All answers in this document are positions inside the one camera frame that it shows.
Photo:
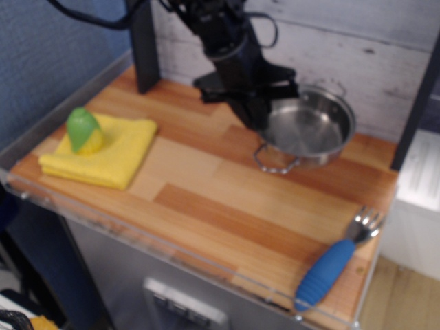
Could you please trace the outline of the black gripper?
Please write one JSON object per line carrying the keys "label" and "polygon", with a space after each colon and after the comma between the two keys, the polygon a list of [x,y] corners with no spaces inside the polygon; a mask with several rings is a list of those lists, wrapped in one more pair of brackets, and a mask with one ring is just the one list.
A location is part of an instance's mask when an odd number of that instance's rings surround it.
{"label": "black gripper", "polygon": [[225,54],[209,54],[208,59],[215,70],[196,78],[193,85],[208,102],[257,97],[252,99],[252,116],[245,105],[228,100],[229,107],[247,129],[262,131],[269,126],[272,112],[269,100],[299,97],[295,70],[268,62],[259,46],[245,44]]}

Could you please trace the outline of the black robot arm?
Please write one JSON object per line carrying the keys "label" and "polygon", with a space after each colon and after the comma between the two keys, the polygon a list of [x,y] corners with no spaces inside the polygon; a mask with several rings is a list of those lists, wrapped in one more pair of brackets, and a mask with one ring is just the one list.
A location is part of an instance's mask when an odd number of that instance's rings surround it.
{"label": "black robot arm", "polygon": [[294,69],[275,65],[263,56],[251,19],[268,14],[246,12],[243,1],[162,1],[198,36],[215,71],[193,85],[205,103],[225,102],[249,129],[269,125],[272,102],[298,97]]}

